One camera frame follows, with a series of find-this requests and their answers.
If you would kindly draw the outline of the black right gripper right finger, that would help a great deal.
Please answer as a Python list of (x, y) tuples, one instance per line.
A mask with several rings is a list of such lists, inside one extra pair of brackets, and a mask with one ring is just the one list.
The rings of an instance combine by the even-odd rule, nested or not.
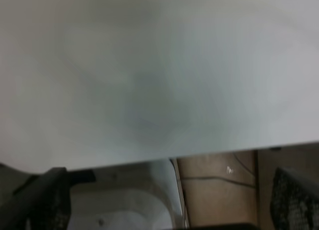
[(319, 228), (319, 184), (291, 168), (277, 168), (270, 213), (277, 230)]

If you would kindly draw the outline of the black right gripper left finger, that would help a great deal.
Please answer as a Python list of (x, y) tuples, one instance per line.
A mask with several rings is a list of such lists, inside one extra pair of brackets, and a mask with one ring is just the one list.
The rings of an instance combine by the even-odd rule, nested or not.
[(37, 176), (0, 207), (2, 230), (66, 230), (71, 216), (66, 168)]

